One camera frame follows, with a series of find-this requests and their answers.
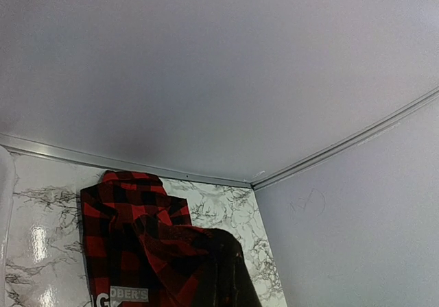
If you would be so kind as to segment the red black plaid shirt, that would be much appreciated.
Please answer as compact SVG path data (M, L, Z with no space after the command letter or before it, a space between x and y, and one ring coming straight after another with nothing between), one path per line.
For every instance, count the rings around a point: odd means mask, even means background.
M186 199L156 175L106 171L80 192L94 306L195 306L210 253Z

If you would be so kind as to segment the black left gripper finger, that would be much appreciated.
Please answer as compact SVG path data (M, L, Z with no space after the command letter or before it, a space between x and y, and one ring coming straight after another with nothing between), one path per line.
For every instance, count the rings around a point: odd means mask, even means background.
M202 278L203 306L260 306L239 241L229 232L206 229L211 257Z

